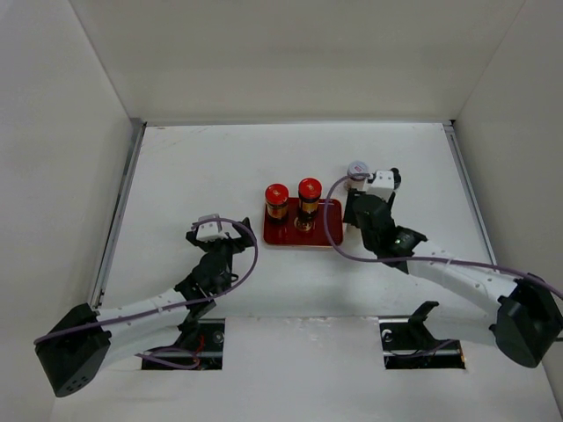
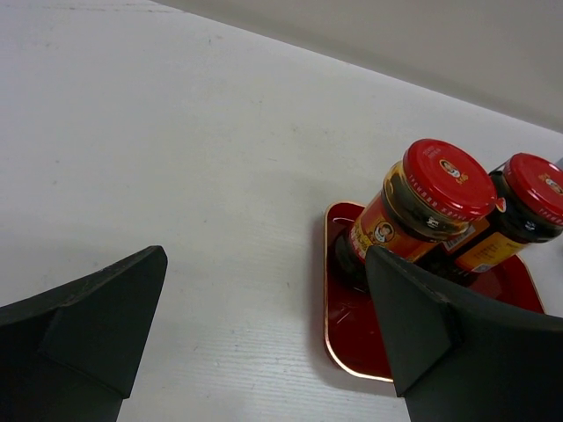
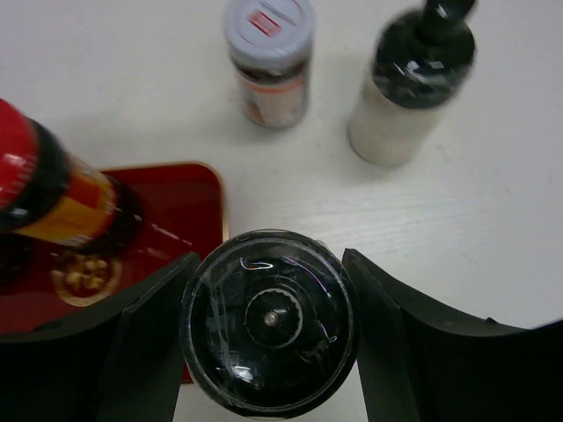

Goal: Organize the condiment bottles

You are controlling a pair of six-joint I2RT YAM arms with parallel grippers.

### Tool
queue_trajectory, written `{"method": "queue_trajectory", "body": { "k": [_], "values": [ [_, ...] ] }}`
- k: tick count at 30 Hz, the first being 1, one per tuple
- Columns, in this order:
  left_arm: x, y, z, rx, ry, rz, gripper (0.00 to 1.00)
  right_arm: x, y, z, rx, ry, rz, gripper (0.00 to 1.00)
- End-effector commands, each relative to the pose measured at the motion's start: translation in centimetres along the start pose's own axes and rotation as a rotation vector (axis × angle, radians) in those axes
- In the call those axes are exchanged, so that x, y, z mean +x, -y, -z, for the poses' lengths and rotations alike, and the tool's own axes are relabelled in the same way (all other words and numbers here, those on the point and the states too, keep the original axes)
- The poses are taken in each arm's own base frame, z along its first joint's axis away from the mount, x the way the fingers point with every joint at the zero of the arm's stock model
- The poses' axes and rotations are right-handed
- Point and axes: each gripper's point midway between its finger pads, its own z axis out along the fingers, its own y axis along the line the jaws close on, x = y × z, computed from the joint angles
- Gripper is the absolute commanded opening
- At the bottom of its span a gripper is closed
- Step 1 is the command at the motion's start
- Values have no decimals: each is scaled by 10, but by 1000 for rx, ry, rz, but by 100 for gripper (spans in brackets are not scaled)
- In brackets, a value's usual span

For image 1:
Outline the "red lid chili sauce jar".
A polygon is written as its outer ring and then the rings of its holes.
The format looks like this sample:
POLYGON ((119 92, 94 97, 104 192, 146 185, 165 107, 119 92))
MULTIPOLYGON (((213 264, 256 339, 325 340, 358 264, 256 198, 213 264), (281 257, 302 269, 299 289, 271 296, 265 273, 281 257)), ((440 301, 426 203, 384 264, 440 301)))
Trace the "red lid chili sauce jar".
POLYGON ((265 203, 268 218, 274 222, 283 221, 289 208, 289 189, 279 183, 272 184, 266 188, 265 203))

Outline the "white salt grinder black cap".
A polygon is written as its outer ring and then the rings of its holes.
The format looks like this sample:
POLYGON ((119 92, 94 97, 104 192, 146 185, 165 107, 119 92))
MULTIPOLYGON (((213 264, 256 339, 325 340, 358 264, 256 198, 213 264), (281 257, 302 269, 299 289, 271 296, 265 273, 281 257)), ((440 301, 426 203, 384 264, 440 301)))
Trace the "white salt grinder black cap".
POLYGON ((398 190, 402 183, 400 171, 398 168, 391 168, 391 172, 393 173, 394 189, 398 190))

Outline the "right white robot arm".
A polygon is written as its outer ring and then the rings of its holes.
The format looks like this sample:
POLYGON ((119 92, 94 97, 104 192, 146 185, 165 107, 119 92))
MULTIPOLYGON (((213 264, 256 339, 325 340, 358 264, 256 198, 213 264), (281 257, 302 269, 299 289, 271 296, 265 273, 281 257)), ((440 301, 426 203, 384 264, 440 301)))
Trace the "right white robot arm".
POLYGON ((436 301, 412 280, 427 280, 482 309, 459 325, 452 341, 497 346, 512 361, 535 367, 562 331, 554 291, 528 274, 452 258, 391 216, 393 196, 352 190, 345 203, 323 201, 312 214, 289 199, 282 218, 265 201, 251 204, 265 250, 234 308, 255 316, 371 316, 406 310, 404 323, 382 329, 388 350, 437 345, 440 328, 427 317, 436 301))

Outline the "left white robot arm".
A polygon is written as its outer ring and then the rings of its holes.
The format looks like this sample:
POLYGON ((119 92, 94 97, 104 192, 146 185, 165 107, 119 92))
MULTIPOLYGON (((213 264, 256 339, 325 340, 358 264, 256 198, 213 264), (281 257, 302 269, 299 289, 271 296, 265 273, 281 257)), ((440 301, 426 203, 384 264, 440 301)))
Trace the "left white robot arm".
POLYGON ((150 299, 114 309, 75 306, 35 344, 35 353, 56 397, 85 387, 109 364, 163 346, 185 351, 197 340, 199 320, 215 306, 216 295, 238 280, 233 257, 244 247, 227 236, 196 242, 197 266, 175 287, 150 299))

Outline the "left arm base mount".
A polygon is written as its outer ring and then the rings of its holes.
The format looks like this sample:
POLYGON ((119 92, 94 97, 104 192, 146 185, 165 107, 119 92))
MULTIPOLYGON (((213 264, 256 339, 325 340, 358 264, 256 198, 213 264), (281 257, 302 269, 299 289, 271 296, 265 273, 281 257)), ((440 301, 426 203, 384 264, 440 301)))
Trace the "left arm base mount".
POLYGON ((142 371, 214 371, 223 368, 226 321, 202 319, 193 329, 182 333, 172 346, 148 352, 142 359, 142 371))

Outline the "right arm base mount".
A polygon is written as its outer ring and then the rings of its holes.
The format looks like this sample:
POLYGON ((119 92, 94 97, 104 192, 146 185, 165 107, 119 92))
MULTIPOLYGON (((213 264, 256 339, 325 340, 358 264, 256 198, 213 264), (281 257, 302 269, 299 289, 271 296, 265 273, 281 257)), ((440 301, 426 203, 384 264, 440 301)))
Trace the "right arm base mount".
POLYGON ((465 362, 457 339, 436 339, 425 325, 439 302, 426 301, 412 314, 378 318, 387 370, 462 369, 465 362))

